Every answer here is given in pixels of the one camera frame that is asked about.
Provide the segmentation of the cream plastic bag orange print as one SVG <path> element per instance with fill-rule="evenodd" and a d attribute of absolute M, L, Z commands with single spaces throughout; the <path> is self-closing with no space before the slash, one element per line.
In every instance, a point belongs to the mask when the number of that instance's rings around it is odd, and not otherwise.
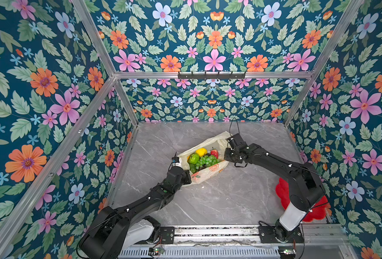
<path fill-rule="evenodd" d="M 229 137 L 225 131 L 178 155 L 180 167 L 189 171 L 192 185 L 203 183 L 228 166 L 224 156 Z"/>

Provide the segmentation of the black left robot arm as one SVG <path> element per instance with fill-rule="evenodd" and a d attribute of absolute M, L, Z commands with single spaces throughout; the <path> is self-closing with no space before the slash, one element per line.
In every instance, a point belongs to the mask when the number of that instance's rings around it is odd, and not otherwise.
<path fill-rule="evenodd" d="M 116 259 L 127 241 L 129 228 L 164 208 L 183 185 L 191 183 L 188 170 L 171 166 L 163 182 L 141 199 L 116 209 L 103 208 L 79 241 L 76 251 L 82 251 L 86 259 Z"/>

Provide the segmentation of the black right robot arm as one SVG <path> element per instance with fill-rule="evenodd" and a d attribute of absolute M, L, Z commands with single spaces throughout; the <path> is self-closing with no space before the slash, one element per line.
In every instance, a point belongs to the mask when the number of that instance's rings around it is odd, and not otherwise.
<path fill-rule="evenodd" d="M 288 242 L 307 213 L 325 195 L 320 176 L 309 163 L 286 160 L 258 144 L 247 145 L 240 134 L 229 137 L 227 142 L 224 160 L 233 163 L 235 167 L 240 164 L 263 167 L 288 183 L 290 202 L 274 226 L 276 240 Z"/>

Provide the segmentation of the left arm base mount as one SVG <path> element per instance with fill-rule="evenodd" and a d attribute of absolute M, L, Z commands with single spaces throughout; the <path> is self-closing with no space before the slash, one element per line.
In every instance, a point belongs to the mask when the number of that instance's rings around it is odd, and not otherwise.
<path fill-rule="evenodd" d="M 147 216 L 129 228 L 127 238 L 134 241 L 134 245 L 164 245 L 173 244 L 174 236 L 174 226 L 162 226 L 158 220 Z"/>

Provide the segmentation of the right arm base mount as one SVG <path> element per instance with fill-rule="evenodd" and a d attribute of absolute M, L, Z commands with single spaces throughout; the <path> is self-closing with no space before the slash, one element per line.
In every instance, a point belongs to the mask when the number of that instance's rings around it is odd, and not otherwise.
<path fill-rule="evenodd" d="M 287 231 L 279 221 L 276 226 L 264 221 L 259 221 L 258 224 L 262 243 L 304 243 L 304 235 L 300 226 L 292 231 Z"/>

